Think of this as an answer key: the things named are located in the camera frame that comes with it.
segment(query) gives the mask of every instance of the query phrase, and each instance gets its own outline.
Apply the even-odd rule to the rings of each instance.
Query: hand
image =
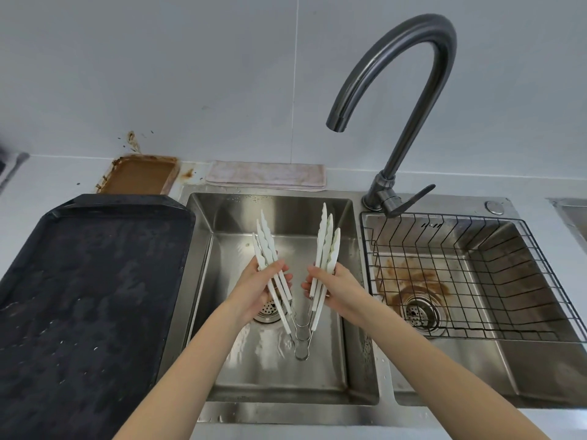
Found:
[[[233,305],[237,312],[237,320],[241,327],[247,325],[257,315],[263,306],[271,301],[271,295],[267,289],[267,283],[280,270],[287,272],[289,267],[285,265],[283,259],[275,261],[267,266],[266,269],[258,271],[259,264],[253,257],[241,273],[237,284],[232,289],[226,303]],[[288,287],[291,288],[291,280],[294,276],[290,273],[285,274],[285,280]]]
[[[309,298],[312,278],[319,279],[328,289],[324,303],[345,320],[363,327],[362,310],[365,303],[368,303],[366,299],[369,295],[353,274],[339,262],[336,263],[334,274],[328,274],[316,266],[309,266],[308,272],[306,281],[302,283],[306,297]]]

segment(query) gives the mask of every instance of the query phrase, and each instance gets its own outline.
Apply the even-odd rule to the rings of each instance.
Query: faucet handle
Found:
[[[430,184],[429,186],[418,191],[415,195],[403,203],[400,197],[395,194],[393,189],[378,191],[377,195],[381,199],[381,205],[385,215],[388,218],[396,218],[428,193],[430,193],[434,188],[436,188],[436,185]]]

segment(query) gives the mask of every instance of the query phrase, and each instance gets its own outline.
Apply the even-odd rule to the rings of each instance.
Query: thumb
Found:
[[[284,265],[285,261],[283,259],[277,259],[277,261],[269,264],[266,268],[257,273],[259,281],[261,282],[260,285],[266,286],[269,280],[278,274]]]
[[[327,287],[330,288],[333,285],[334,275],[328,274],[326,270],[322,270],[317,266],[308,266],[308,272],[312,278],[319,279],[322,283]]]

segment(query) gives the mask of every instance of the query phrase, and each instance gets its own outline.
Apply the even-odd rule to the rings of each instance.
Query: forearm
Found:
[[[452,361],[392,309],[367,297],[363,328],[455,440],[547,439],[472,372]]]
[[[115,439],[187,439],[241,327],[228,303],[210,315]]]

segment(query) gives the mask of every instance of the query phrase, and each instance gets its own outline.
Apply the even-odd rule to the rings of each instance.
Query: person's left arm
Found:
[[[115,440],[190,437],[238,333],[270,300],[267,283],[280,270],[287,271],[282,260],[260,272],[257,268],[253,258],[226,301],[130,415]],[[292,275],[285,278],[290,283]]]

